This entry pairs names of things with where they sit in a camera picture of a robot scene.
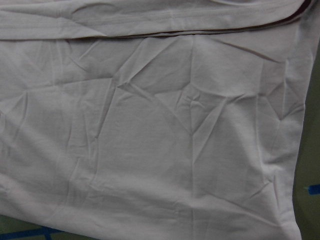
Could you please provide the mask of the pink Snoopy t-shirt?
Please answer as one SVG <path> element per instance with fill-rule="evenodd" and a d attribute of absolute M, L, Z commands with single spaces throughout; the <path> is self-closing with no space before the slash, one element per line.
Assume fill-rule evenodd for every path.
<path fill-rule="evenodd" d="M 101 240 L 299 240 L 317 0 L 3 0 L 0 213 Z"/>

